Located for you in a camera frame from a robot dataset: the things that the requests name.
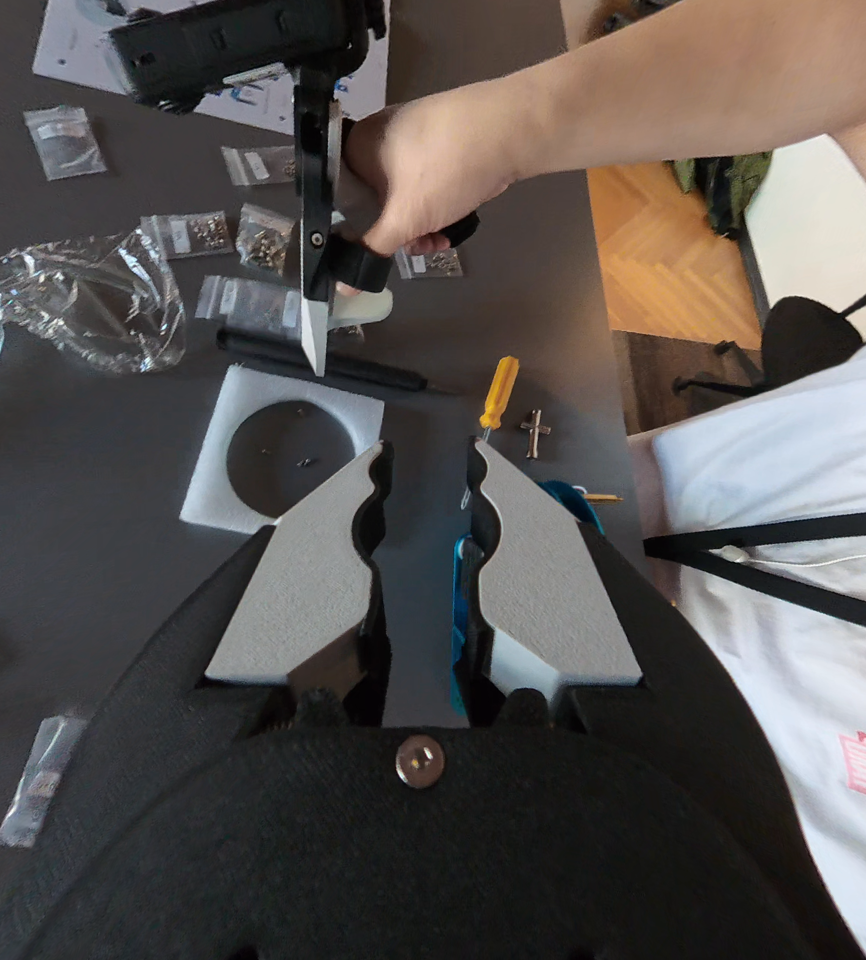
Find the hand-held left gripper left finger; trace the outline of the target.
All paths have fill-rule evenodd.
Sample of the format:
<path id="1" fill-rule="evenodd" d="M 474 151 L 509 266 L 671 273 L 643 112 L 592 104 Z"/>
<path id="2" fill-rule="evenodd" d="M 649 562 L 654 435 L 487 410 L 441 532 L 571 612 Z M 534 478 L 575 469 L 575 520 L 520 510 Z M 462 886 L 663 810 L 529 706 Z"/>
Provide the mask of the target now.
<path id="1" fill-rule="evenodd" d="M 393 448 L 381 440 L 276 524 L 206 678 L 240 686 L 354 687 L 382 591 Z"/>

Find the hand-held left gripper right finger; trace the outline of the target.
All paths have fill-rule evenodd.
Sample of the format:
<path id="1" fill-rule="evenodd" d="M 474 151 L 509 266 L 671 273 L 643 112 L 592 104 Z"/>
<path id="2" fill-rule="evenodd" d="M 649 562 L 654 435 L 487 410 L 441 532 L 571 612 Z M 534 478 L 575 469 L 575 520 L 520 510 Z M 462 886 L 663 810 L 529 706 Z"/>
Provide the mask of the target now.
<path id="1" fill-rule="evenodd" d="M 641 667 L 581 522 L 484 440 L 469 447 L 471 531 L 484 553 L 472 613 L 486 630 L 477 670 L 502 694 L 554 706 L 575 687 L 633 688 Z"/>

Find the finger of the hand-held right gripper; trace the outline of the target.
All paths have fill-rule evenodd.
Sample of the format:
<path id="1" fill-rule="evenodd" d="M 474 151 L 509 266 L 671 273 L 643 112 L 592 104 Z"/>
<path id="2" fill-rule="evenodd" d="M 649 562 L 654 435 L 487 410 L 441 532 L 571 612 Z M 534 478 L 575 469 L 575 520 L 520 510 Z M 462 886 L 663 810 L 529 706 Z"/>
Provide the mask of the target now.
<path id="1" fill-rule="evenodd" d="M 325 300 L 306 296 L 300 300 L 300 343 L 312 372 L 318 378 L 325 376 L 332 303 L 331 294 Z"/>

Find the blue robot arm base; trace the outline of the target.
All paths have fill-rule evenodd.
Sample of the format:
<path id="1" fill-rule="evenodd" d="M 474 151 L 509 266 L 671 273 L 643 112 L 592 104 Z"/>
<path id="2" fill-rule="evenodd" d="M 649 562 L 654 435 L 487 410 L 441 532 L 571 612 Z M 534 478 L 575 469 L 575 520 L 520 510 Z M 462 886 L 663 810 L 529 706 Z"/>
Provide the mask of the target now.
<path id="1" fill-rule="evenodd" d="M 623 498 L 618 494 L 591 493 L 583 486 L 571 485 L 559 480 L 537 481 L 536 485 L 568 510 L 576 520 L 593 524 L 601 534 L 604 533 L 604 528 L 594 509 L 595 505 L 623 502 Z M 450 697 L 454 711 L 463 718 L 467 718 L 467 712 L 463 701 L 458 668 L 463 657 L 469 625 L 469 596 L 472 574 L 483 555 L 483 551 L 476 545 L 471 533 L 461 536 L 455 543 L 453 551 Z"/>

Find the person's right forearm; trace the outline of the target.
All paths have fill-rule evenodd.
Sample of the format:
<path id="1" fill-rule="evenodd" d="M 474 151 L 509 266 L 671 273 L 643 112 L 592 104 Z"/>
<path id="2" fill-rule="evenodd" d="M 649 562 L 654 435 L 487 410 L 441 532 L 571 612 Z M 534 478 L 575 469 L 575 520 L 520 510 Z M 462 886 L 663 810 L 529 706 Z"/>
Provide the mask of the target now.
<path id="1" fill-rule="evenodd" d="M 820 135 L 866 182 L 866 1 L 680 2 L 504 86 L 505 186 Z"/>

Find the dark grey desk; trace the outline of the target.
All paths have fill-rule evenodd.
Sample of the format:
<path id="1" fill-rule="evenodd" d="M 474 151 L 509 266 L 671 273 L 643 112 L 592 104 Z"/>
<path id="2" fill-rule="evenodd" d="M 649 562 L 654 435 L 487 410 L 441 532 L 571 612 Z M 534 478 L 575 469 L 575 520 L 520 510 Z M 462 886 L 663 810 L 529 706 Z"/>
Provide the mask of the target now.
<path id="1" fill-rule="evenodd" d="M 0 256 L 242 202 L 223 145 L 247 126 L 172 117 L 35 76 L 42 2 L 0 2 Z M 392 643 L 388 726 L 462 724 L 449 695 L 451 549 L 466 528 L 466 438 L 496 361 L 522 368 L 511 416 L 543 411 L 536 474 L 625 502 L 612 542 L 644 559 L 584 172 L 512 186 L 463 246 L 463 280 L 398 283 L 367 355 L 439 392 L 379 391 L 394 448 L 376 553 Z M 92 715 L 148 639 L 244 543 L 179 518 L 228 361 L 192 322 L 162 374 L 95 374 L 11 327 L 0 362 L 0 824 L 41 721 Z M 0 894 L 29 859 L 0 846 Z"/>

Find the person's right hand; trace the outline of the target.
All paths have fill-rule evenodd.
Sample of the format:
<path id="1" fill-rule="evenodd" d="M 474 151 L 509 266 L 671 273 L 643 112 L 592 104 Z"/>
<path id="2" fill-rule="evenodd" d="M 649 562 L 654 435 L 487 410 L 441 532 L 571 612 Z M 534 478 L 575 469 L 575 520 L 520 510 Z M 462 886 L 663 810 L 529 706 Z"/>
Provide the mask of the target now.
<path id="1" fill-rule="evenodd" d="M 363 241 L 374 253 L 440 248 L 442 230 L 519 178 L 511 102 L 482 81 L 388 107 L 355 122 L 347 169 L 378 199 Z"/>

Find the black screwdriver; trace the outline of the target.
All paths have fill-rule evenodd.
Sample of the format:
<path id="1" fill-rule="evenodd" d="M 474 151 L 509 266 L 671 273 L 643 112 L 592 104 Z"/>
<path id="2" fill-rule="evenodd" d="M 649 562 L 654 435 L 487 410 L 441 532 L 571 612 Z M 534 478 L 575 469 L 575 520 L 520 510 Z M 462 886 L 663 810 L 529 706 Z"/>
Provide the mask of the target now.
<path id="1" fill-rule="evenodd" d="M 244 361 L 288 367 L 305 374 L 313 371 L 301 346 L 293 342 L 265 338 L 225 326 L 216 332 L 215 342 L 219 349 Z M 320 376 L 408 393 L 427 392 L 449 397 L 458 395 L 454 390 L 435 384 L 416 370 L 385 365 L 344 353 L 328 353 L 324 372 Z"/>

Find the white instruction sheet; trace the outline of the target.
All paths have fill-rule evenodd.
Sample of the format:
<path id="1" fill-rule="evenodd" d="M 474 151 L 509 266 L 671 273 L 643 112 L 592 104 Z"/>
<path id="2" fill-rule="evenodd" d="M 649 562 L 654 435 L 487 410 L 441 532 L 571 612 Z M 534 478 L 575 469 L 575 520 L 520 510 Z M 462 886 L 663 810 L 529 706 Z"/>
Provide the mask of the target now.
<path id="1" fill-rule="evenodd" d="M 51 1 L 46 6 L 33 62 L 41 77 L 127 95 L 108 34 L 137 9 L 157 13 L 195 6 L 194 1 Z M 343 114 L 363 119 L 387 102 L 389 40 L 372 40 L 365 62 L 336 84 Z M 294 82 L 284 67 L 269 78 L 208 95 L 197 113 L 290 136 L 294 128 Z"/>

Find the cluster of small screw bags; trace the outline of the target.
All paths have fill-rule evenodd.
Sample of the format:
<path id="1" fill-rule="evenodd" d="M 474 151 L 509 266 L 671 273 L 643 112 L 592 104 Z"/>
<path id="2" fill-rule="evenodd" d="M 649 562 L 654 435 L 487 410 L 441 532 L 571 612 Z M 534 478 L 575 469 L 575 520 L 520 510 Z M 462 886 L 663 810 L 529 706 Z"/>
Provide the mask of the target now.
<path id="1" fill-rule="evenodd" d="M 60 105 L 27 110 L 23 119 L 48 181 L 107 173 L 84 109 Z M 222 154 L 234 186 L 284 186 L 295 179 L 292 147 L 223 147 Z M 288 286 L 297 282 L 295 221 L 255 203 L 242 206 L 236 234 L 223 211 L 153 214 L 141 220 L 141 228 L 168 260 L 237 253 L 242 265 L 264 280 Z"/>

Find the yellow screwdriver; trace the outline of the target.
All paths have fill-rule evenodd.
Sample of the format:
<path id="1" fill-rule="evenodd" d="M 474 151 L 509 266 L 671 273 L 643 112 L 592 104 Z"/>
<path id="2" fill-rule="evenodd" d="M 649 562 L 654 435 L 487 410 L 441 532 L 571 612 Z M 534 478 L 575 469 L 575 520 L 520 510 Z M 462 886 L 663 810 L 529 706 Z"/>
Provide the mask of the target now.
<path id="1" fill-rule="evenodd" d="M 483 443 L 487 443 L 491 434 L 501 426 L 519 369 L 519 359 L 511 355 L 503 357 L 496 366 L 479 416 L 480 439 Z"/>

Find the person's white t-shirt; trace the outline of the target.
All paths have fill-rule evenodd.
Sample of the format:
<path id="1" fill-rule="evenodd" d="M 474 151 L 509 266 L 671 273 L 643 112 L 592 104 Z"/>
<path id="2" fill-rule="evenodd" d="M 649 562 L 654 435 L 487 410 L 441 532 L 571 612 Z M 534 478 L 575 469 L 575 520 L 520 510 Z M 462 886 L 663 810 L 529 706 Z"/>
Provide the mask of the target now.
<path id="1" fill-rule="evenodd" d="M 866 344 L 847 362 L 634 435 L 641 504 L 689 533 L 866 513 Z M 680 568 L 680 611 L 768 738 L 823 881 L 866 954 L 866 629 Z"/>

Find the crumpled clear plastic wrap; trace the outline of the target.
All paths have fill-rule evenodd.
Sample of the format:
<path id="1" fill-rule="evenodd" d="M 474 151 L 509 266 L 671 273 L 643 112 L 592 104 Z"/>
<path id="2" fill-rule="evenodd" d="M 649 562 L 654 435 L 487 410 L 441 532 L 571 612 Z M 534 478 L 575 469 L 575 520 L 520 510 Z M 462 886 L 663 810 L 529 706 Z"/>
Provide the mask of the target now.
<path id="1" fill-rule="evenodd" d="M 186 353 L 175 274 L 140 227 L 0 256 L 0 359 L 8 326 L 109 375 L 161 373 Z"/>

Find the green camouflage bag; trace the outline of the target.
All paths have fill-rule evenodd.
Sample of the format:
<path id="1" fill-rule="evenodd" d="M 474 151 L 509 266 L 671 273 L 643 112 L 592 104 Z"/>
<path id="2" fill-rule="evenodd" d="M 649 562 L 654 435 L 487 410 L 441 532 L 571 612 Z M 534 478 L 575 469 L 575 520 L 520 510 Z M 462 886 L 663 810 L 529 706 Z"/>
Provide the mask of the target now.
<path id="1" fill-rule="evenodd" d="M 745 212 L 768 174 L 771 150 L 666 162 L 683 194 L 698 191 L 717 236 L 737 241 Z"/>

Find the white partition panel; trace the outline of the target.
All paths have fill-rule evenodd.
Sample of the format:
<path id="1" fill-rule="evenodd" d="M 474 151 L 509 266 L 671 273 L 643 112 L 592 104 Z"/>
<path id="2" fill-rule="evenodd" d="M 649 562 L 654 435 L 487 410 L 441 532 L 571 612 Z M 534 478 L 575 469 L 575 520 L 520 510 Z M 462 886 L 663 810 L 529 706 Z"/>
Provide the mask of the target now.
<path id="1" fill-rule="evenodd" d="M 774 151 L 739 248 L 761 327 L 783 297 L 843 310 L 866 295 L 866 182 L 830 137 Z"/>

